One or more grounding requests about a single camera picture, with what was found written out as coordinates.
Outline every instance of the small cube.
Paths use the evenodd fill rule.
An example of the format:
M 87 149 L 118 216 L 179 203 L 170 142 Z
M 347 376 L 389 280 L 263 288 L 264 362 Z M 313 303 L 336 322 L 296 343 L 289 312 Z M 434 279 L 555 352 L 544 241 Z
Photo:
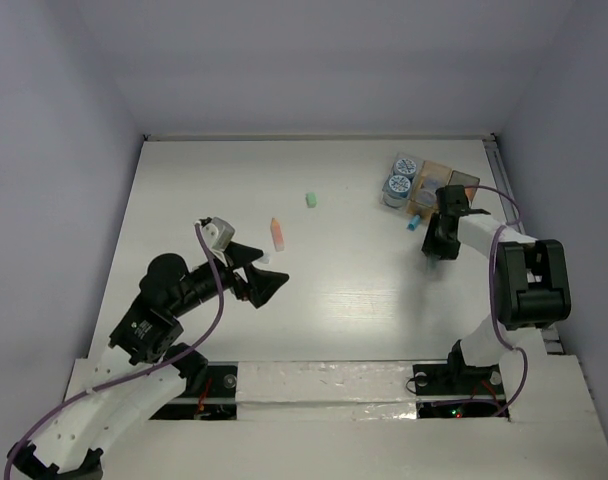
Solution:
M 308 205 L 308 208 L 315 208 L 317 206 L 317 197 L 313 192 L 306 194 L 306 205 Z

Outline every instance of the gray wall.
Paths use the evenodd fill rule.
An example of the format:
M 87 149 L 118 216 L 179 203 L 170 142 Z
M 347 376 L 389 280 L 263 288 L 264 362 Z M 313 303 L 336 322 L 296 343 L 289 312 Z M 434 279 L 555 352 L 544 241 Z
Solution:
M 529 232 L 566 248 L 560 330 L 608 437 L 608 0 L 577 2 L 500 140 Z
M 66 0 L 0 0 L 0 478 L 87 351 L 141 147 L 90 39 Z
M 147 133 L 488 133 L 573 0 L 77 3 Z

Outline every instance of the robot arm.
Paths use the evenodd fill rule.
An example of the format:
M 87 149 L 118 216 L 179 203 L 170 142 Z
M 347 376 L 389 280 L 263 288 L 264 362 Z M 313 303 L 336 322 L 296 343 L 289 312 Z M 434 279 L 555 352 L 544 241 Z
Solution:
M 223 288 L 260 308 L 288 281 L 284 273 L 261 271 L 252 262 L 256 248 L 232 242 L 235 230 L 219 218 L 195 225 L 211 250 Z M 237 272 L 242 269 L 244 280 Z M 32 479 L 99 480 L 100 458 L 114 442 L 142 424 L 169 400 L 201 386 L 208 361 L 191 347 L 173 345 L 183 332 L 178 317 L 218 293 L 209 263 L 189 271 L 176 254 L 155 258 L 140 281 L 140 293 L 110 334 L 107 348 L 89 378 L 87 395 L 53 416 L 51 423 L 25 445 L 13 464 Z M 137 374 L 186 356 L 148 375 L 95 392 L 93 387 Z
M 491 259 L 493 239 L 501 229 L 495 255 L 491 294 L 502 338 L 515 345 L 529 328 L 546 328 L 566 319 L 570 291 L 562 244 L 537 240 L 469 206 L 464 187 L 437 192 L 439 211 L 431 217 L 422 251 L 438 260 L 455 260 L 460 245 L 468 245 Z M 487 316 L 449 355 L 451 379 L 483 372 L 497 364 L 506 348 L 498 342 L 493 320 Z

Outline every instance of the purple cable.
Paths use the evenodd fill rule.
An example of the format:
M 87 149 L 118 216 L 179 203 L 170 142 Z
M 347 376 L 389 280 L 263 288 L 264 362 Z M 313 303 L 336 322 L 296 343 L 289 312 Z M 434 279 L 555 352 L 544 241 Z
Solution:
M 182 353 L 175 355 L 174 357 L 169 358 L 168 360 L 160 362 L 157 365 L 153 365 L 150 368 L 142 370 L 141 372 L 133 373 L 131 375 L 126 375 L 124 377 L 117 378 L 115 380 L 111 380 L 109 382 L 97 385 L 97 386 L 93 387 L 93 389 L 92 389 L 94 392 L 102 392 L 104 390 L 108 390 L 109 388 L 116 387 L 118 385 L 122 385 L 123 383 L 126 383 L 126 382 L 130 382 L 131 380 L 135 380 L 137 378 L 141 378 L 146 375 L 150 375 L 153 372 L 157 372 L 158 370 L 160 370 L 164 367 L 167 367 L 170 364 L 177 362 L 178 360 L 181 360 L 182 358 L 184 358 L 188 354 L 190 354 L 193 350 L 195 350 L 197 347 L 199 347 L 202 343 L 204 343 L 204 341 L 206 341 L 206 339 L 213 333 L 213 331 L 215 330 L 217 325 L 220 323 L 220 320 L 222 319 L 222 314 L 224 313 L 224 287 L 222 286 L 222 279 L 220 278 L 219 272 L 217 270 L 217 266 L 215 265 L 215 261 L 213 260 L 213 254 L 211 253 L 208 246 L 206 245 L 206 242 L 204 241 L 204 237 L 202 236 L 202 232 L 200 231 L 199 224 L 195 224 L 195 233 L 197 235 L 197 240 L 200 242 L 200 246 L 202 247 L 202 250 L 204 250 L 204 254 L 206 255 L 208 264 L 211 267 L 211 271 L 213 272 L 213 277 L 215 278 L 215 286 L 217 287 L 217 296 L 219 298 L 219 307 L 217 309 L 217 313 L 215 314 L 215 319 L 213 320 L 213 323 L 211 323 L 211 326 L 208 327 L 208 330 L 206 330 L 206 332 L 204 332 L 204 334 L 200 338 L 198 338 L 197 341 L 195 343 L 193 343 L 193 345 L 190 346 L 190 348 L 183 351 Z M 33 425 L 29 429 L 29 431 L 24 434 L 24 436 L 15 444 L 15 446 L 13 447 L 13 449 L 11 450 L 11 452 L 8 455 L 8 459 L 6 460 L 6 466 L 4 467 L 4 480 L 11 480 L 11 468 L 13 466 L 13 462 L 15 461 L 15 457 L 17 457 L 17 454 L 19 453 L 20 449 L 28 443 L 29 439 L 35 434 L 35 432 L 37 432 L 40 428 L 42 428 L 42 426 L 44 426 L 46 424 L 46 422 L 48 422 L 51 418 L 53 418 L 55 415 L 60 413 L 66 407 L 68 407 L 69 405 L 72 405 L 73 403 L 77 402 L 78 400 L 81 400 L 82 398 L 84 398 L 88 395 L 89 394 L 84 391 L 84 392 L 80 392 L 80 393 L 72 396 L 71 398 L 65 400 L 64 402 L 59 404 L 57 407 L 55 407 L 51 411 L 49 411 L 42 418 L 40 418 L 37 421 L 37 423 L 35 423 L 35 425 Z
M 515 210 L 517 212 L 517 218 L 515 220 L 513 220 L 512 222 L 507 222 L 506 225 L 517 225 L 522 221 L 522 215 L 520 213 L 519 205 L 517 204 L 517 202 L 515 200 L 513 200 L 510 196 L 508 196 L 504 192 L 501 192 L 497 188 L 487 187 L 485 185 L 470 185 L 470 186 L 464 187 L 464 189 L 467 189 L 467 188 L 478 188 L 478 189 L 482 189 L 482 190 L 488 190 L 490 192 L 495 192 L 499 196 L 504 197 L 509 202 L 511 202 L 511 204 L 515 207 Z M 515 390 L 515 393 L 513 394 L 511 399 L 508 402 L 506 402 L 506 404 L 502 408 L 500 408 L 497 412 L 495 412 L 493 414 L 494 417 L 499 417 L 504 412 L 506 412 L 508 407 L 510 407 L 511 405 L 513 405 L 513 403 L 515 403 L 515 400 L 517 400 L 517 397 L 519 397 L 519 395 L 522 393 L 522 390 L 524 389 L 524 385 L 526 384 L 526 377 L 528 376 L 528 356 L 526 355 L 526 351 L 521 347 L 514 347 L 513 345 L 508 343 L 506 340 L 504 340 L 504 338 L 502 337 L 502 333 L 500 332 L 500 326 L 499 326 L 499 322 L 497 319 L 497 306 L 495 305 L 495 282 L 493 281 L 493 277 L 495 274 L 495 261 L 497 259 L 497 248 L 500 243 L 500 237 L 502 236 L 502 232 L 506 229 L 506 225 L 500 226 L 500 228 L 498 228 L 497 231 L 495 232 L 495 235 L 493 236 L 493 242 L 491 243 L 491 252 L 489 254 L 488 290 L 489 290 L 489 295 L 491 297 L 491 321 L 493 322 L 493 331 L 495 332 L 495 337 L 497 338 L 497 341 L 500 342 L 500 344 L 502 344 L 502 346 L 504 348 L 506 348 L 507 350 L 509 350 L 511 352 L 519 352 L 522 355 L 522 359 L 524 361 L 524 369 L 522 370 L 522 379 L 520 380 L 520 384 L 518 385 L 517 390 Z M 465 400 L 446 400 L 443 402 L 434 402 L 432 405 L 441 406 L 441 405 L 455 405 L 455 404 L 463 404 L 463 403 L 489 403 L 489 401 L 485 400 L 485 399 L 469 398 L 469 399 L 465 399 Z
M 468 185 L 468 186 L 464 187 L 464 190 L 466 190 L 468 188 L 476 188 L 478 190 L 488 190 L 489 192 L 497 193 L 500 197 L 505 198 L 509 202 L 511 202 L 511 205 L 513 205 L 513 207 L 515 207 L 515 211 L 517 212 L 517 218 L 515 220 L 513 220 L 512 222 L 506 222 L 507 225 L 518 225 L 522 221 L 522 214 L 520 213 L 520 206 L 517 204 L 517 202 L 514 199 L 512 199 L 510 196 L 508 196 L 501 190 L 498 190 L 497 188 L 494 188 L 494 187 L 487 187 L 486 185 Z
M 491 253 L 489 255 L 489 264 L 488 264 L 488 288 L 491 296 L 491 321 L 493 322 L 493 331 L 495 332 L 495 337 L 497 337 L 497 341 L 502 344 L 504 348 L 513 352 L 520 352 L 522 355 L 522 359 L 524 361 L 524 369 L 522 370 L 522 380 L 520 380 L 520 384 L 515 390 L 515 393 L 511 397 L 511 399 L 506 402 L 506 404 L 499 409 L 497 412 L 493 414 L 494 417 L 500 416 L 504 413 L 508 407 L 515 403 L 517 397 L 519 397 L 520 393 L 524 389 L 524 385 L 526 384 L 526 377 L 528 375 L 528 356 L 526 355 L 526 351 L 521 347 L 514 347 L 510 343 L 508 343 L 504 338 L 502 338 L 502 334 L 500 333 L 500 325 L 497 320 L 497 306 L 495 305 L 495 282 L 493 281 L 493 276 L 495 274 L 495 260 L 497 258 L 497 247 L 500 243 L 500 237 L 502 236 L 502 232 L 506 229 L 504 225 L 497 229 L 495 235 L 493 236 L 493 243 L 491 243 Z

